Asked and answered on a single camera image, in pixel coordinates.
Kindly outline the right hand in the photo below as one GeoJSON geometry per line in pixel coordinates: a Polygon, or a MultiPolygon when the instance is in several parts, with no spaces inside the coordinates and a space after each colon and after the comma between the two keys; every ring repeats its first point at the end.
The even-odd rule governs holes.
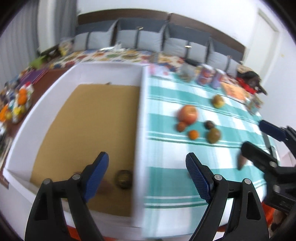
{"type": "Polygon", "coordinates": [[[287,214],[285,212],[275,209],[273,212],[273,220],[269,226],[269,231],[274,233],[281,226],[286,217],[287,214]]]}

